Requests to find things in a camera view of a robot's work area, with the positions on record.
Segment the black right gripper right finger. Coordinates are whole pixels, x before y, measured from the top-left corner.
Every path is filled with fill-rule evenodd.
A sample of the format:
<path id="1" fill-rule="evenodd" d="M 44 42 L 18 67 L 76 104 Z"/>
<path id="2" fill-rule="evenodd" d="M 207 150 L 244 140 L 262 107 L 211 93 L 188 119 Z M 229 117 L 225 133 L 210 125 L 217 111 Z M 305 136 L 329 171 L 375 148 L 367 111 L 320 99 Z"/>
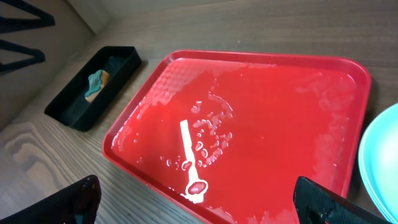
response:
<path id="1" fill-rule="evenodd" d="M 300 224 L 389 224 L 307 177 L 298 177 L 293 202 Z"/>

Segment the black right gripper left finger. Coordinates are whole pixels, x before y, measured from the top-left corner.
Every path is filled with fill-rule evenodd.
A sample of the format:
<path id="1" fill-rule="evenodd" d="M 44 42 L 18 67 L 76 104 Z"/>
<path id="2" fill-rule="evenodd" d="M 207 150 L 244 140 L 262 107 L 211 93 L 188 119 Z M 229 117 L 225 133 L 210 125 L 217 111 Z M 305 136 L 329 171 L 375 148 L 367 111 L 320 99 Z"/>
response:
<path id="1" fill-rule="evenodd" d="M 1 224 L 94 224 L 101 201 L 97 176 L 89 175 L 1 220 Z"/>

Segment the light blue plate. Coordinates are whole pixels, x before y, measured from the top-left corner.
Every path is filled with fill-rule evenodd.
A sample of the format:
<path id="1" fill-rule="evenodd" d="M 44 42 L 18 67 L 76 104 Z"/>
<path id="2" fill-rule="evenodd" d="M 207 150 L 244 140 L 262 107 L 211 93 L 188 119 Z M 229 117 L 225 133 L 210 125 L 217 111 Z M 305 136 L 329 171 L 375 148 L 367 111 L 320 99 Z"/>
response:
<path id="1" fill-rule="evenodd" d="M 376 174 L 397 176 L 397 104 L 380 113 L 366 128 L 358 165 Z"/>
<path id="2" fill-rule="evenodd" d="M 365 189 L 383 217 L 397 223 L 397 176 L 376 174 L 367 168 L 359 167 Z"/>

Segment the orange green sponge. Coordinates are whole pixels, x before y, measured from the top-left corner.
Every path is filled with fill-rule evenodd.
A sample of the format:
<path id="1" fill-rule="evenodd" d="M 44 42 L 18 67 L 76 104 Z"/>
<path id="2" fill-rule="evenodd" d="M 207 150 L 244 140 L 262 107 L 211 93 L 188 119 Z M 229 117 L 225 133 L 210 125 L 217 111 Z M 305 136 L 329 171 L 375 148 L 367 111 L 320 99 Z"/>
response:
<path id="1" fill-rule="evenodd" d="M 104 70 L 98 70 L 88 77 L 89 87 L 85 93 L 85 100 L 91 103 L 99 92 L 108 84 L 110 74 Z"/>

